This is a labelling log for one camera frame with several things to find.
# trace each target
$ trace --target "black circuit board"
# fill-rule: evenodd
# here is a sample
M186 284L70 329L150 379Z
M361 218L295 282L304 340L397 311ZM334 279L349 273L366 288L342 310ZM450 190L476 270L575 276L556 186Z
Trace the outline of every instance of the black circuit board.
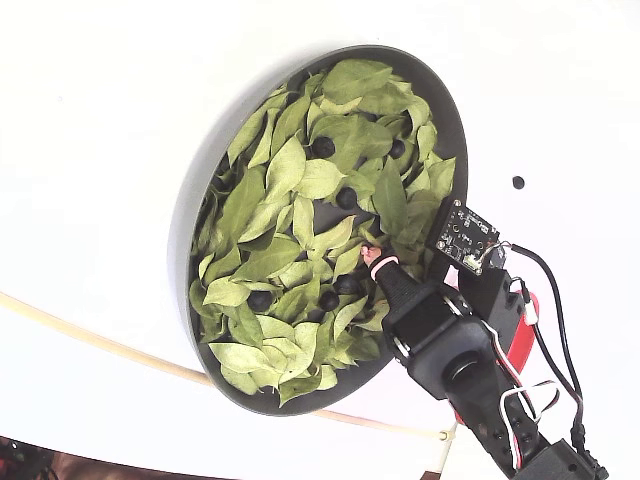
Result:
M430 246L445 254L455 267L481 275L483 265L493 256L483 254L498 243L500 232L459 200L451 202L440 218L440 231L431 237Z

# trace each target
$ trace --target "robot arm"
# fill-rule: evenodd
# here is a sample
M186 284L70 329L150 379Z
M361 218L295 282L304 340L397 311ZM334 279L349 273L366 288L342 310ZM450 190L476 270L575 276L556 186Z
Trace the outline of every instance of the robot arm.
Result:
M464 255L473 254L449 249L460 250L455 236L446 233L447 225L452 226L449 220L462 218L461 211L465 218L475 214L460 202L443 209L444 227L436 220L434 228L445 234L436 237L434 249L444 250L449 263L459 267L459 291L439 282L419 284L404 272L397 258L363 247L371 276L389 302L390 312L382 325L390 349L413 380L434 398L452 404L508 478L604 480L606 470L588 451L580 454L564 440L550 445L519 395L510 394L521 385L500 352L509 349L521 326L530 306L528 291L523 288L524 296L510 292L512 279L500 268L504 251L497 264L492 264L485 253L466 258ZM476 225L488 226L482 222ZM485 251L495 254L502 249L496 248L498 234L492 231L494 239ZM471 232L462 236L469 238Z

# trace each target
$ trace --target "dark gray tray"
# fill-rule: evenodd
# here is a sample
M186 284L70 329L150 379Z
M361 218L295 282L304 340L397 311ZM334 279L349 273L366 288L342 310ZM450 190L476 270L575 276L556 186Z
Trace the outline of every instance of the dark gray tray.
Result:
M307 78L309 73L317 73L346 58L378 60L390 65L393 67L394 73L401 75L407 81L411 82L416 95L421 96L429 103L431 111L433 112L433 122L438 129L438 142L435 146L435 151L442 158L457 157L452 195L456 198L466 200L468 175L467 145L460 115L444 83L442 83L433 70L416 57L401 50L385 46L366 45L347 47L313 60L289 77L282 78L277 85L287 82L295 88ZM265 98L266 95L253 106L250 112L256 110ZM231 142L232 138L233 135L228 138L227 145ZM217 168L220 158L211 161L211 174L213 174ZM337 223L340 218L347 214L349 214L349 212L340 211L339 209L319 209L319 211L316 212L317 221L315 222L315 227L324 229L327 226ZM188 268L188 278L195 278L197 276L197 264L191 262ZM439 257L436 257L432 262L429 275L432 278L443 280L446 269L446 263ZM187 305L189 284L190 280L184 285L184 295L185 298L187 298ZM189 324L192 338L197 342L194 332L198 331L198 316L190 307ZM277 392L265 392L251 396L236 390L222 378L220 363L216 360L210 348L207 345L197 345L197 351L209 377L230 400L257 413L281 416L309 413L337 402L371 380L392 358L391 353L383 345L381 349L382 355L378 360L361 362L360 366L352 367L349 370L337 370L338 384L332 389L316 391L302 397L294 398L287 402L282 408L279 408L279 396Z

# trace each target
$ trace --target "white backdrop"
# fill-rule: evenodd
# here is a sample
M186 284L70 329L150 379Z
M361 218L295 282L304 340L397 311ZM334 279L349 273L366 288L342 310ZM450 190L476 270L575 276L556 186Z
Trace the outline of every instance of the white backdrop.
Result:
M341 46L402 48L458 104L471 207L556 273L588 445L622 474L639 333L639 24L636 2L613 0L1 2L0 291L199 369L168 259L194 159L224 148L208 142L265 79ZM539 294L557 347L543 276L515 256L509 266ZM243 479L409 479L439 465L436 441L249 414L212 389L0 312L0 409L15 413L0 434ZM527 376L548 375L535 351ZM434 430L452 419L395 364L336 408ZM571 415L565 399L542 431L559 438Z

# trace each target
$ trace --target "small black sphere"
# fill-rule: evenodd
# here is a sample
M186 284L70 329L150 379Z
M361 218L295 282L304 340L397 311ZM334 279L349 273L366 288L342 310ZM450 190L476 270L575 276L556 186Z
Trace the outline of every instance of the small black sphere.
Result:
M395 138L391 144L389 155L391 155L391 158L400 158L404 154L405 149L404 142L399 138Z
M320 300L318 300L318 306L323 309L325 312L330 312L340 305L340 299L338 298L338 294L331 290L324 292L320 296Z
M342 188L336 195L336 203L343 210L351 210L358 203L358 194L351 187Z
M351 275L340 275L333 283L333 288L340 295L353 295L360 292L360 282Z
M336 153L336 146L329 137L318 137L311 144L311 150L319 158L329 158Z
M264 290L255 290L247 298L247 305L254 312L264 312L273 301L273 294Z

